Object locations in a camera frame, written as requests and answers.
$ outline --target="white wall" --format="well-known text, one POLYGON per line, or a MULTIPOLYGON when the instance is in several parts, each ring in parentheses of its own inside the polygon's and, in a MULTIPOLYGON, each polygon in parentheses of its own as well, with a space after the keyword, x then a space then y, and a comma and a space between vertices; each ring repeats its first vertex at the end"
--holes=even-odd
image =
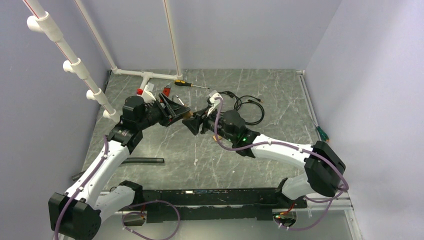
POLYGON ((367 240, 424 236, 424 2, 343 0, 306 68, 367 240))
MULTIPOLYGON (((73 1, 40 0, 102 86, 107 68, 73 1)), ((48 201, 79 172, 99 105, 65 73, 45 34, 27 27, 23 1, 0 3, 0 239, 52 239, 48 201)))
MULTIPOLYGON (((87 0, 122 69, 175 68, 161 0, 87 0)), ((341 0, 170 0, 183 68, 305 69, 341 0)))

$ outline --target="purple cable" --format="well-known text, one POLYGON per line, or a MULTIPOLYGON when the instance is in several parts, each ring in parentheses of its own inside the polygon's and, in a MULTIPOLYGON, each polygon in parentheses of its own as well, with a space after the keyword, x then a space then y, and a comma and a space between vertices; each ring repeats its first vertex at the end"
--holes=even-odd
MULTIPOLYGON (((219 117, 221 116, 221 110, 222 110, 223 105, 224 105, 224 99, 222 97, 215 97, 215 100, 220 100, 220 103, 219 103, 219 107, 218 107, 218 113, 216 114, 216 118, 215 118, 215 124, 213 126, 213 133, 215 134, 216 142, 218 143, 218 145, 221 146, 221 148, 228 150, 228 151, 240 151, 240 150, 245 150, 245 149, 260 146, 260 145, 269 145, 269 142, 262 141, 262 142, 257 142, 257 143, 254 143, 254 144, 250 144, 250 145, 246 145, 246 146, 242 146, 242 147, 237 147, 237 148, 230 148, 230 147, 224 146, 222 144, 222 142, 220 141, 219 136, 218 136, 218 121, 220 119, 219 117)), ((272 141, 271 144, 282 145, 282 146, 289 147, 289 148, 292 148, 292 149, 297 150, 297 151, 299 150, 299 147, 285 143, 285 142, 272 141)), ((289 230, 293 230, 293 231, 303 231, 303 230, 308 230, 308 229, 315 227, 318 223, 320 223, 320 221, 323 219, 323 217, 327 214, 333 200, 340 197, 340 195, 342 195, 343 192, 347 192, 349 190, 348 182, 343 177, 343 175, 340 173, 340 171, 329 160, 327 160, 325 157, 321 156, 320 154, 318 154, 316 152, 309 151, 309 150, 306 150, 306 149, 303 149, 302 151, 304 153, 307 153, 307 154, 310 154, 312 156, 317 157, 318 159, 324 161, 327 165, 329 165, 331 167, 331 169, 337 174, 337 176, 343 182, 343 184, 342 184, 343 188, 339 187, 338 189, 340 190, 340 192, 337 195, 335 195, 334 197, 328 198, 326 200, 322 200, 322 201, 313 200, 313 199, 310 199, 309 197, 305 196, 306 199, 308 199, 309 201, 314 202, 314 203, 326 203, 326 202, 329 202, 329 203, 328 203, 328 206, 325 209, 324 213, 318 218, 318 220, 316 222, 314 222, 312 225, 310 225, 308 227, 288 228, 289 230)))
MULTIPOLYGON (((173 231, 173 233, 172 233, 169 237, 166 237, 166 238, 161 239, 161 240, 168 240, 168 239, 171 239, 171 238, 172 238, 172 237, 173 237, 173 236, 177 233, 178 228, 180 228, 180 222, 181 222, 181 216, 180 216, 180 213, 178 212, 178 209, 177 209, 174 205, 172 205, 172 203, 167 202, 167 201, 163 201, 163 200, 154 200, 154 201, 147 201, 147 202, 143 202, 143 203, 139 203, 139 204, 130 205, 130 206, 128 206, 128 208, 135 208, 135 207, 140 207, 140 206, 143 206, 143 205, 153 204, 153 203, 163 203, 163 204, 167 204, 167 205, 171 206, 171 207, 175 210, 175 212, 176 212, 176 216, 178 217, 178 222, 177 222, 177 224, 176 224, 176 228, 175 228, 175 230, 173 231)), ((121 220, 121 222, 122 222, 122 227, 123 227, 125 230, 127 230, 128 232, 130 232, 130 233, 132 233, 132 234, 135 234, 135 235, 139 236, 140 238, 143 238, 143 239, 146 239, 146 240, 154 240, 154 239, 148 238, 148 237, 146 237, 146 236, 144 236, 144 235, 141 235, 140 233, 138 233, 138 232, 136 232, 136 231, 132 230, 131 228, 129 228, 129 227, 127 227, 127 226, 125 226, 125 224, 124 224, 124 220, 125 220, 125 217, 126 217, 126 216, 128 216, 128 215, 139 215, 139 214, 140 214, 140 212, 138 212, 138 211, 133 211, 133 212, 129 212, 129 213, 127 213, 127 214, 123 215, 123 216, 122 216, 122 220, 121 220)))
MULTIPOLYGON (((103 136, 103 140, 104 140, 104 154, 103 154, 103 156, 101 156, 100 161, 97 163, 97 165, 95 166, 93 171, 90 172, 88 177, 81 183, 81 185, 79 187, 84 187, 92 179, 94 174, 96 174, 97 170, 99 170, 99 168, 102 166, 103 162, 105 161, 105 159, 106 159, 105 156, 108 155, 108 151, 109 151, 109 144, 108 144, 108 139, 106 138, 105 135, 103 136)), ((62 211, 60 212, 59 217, 57 218, 56 226, 54 227, 54 240, 59 240, 59 228, 61 226, 61 222, 62 222, 62 219, 65 215, 65 212, 68 209, 69 205, 71 204, 72 200, 74 200, 75 197, 80 192, 81 192, 81 190, 79 188, 77 188, 75 190, 75 192, 73 193, 73 195, 68 199, 65 206, 62 208, 62 211)))

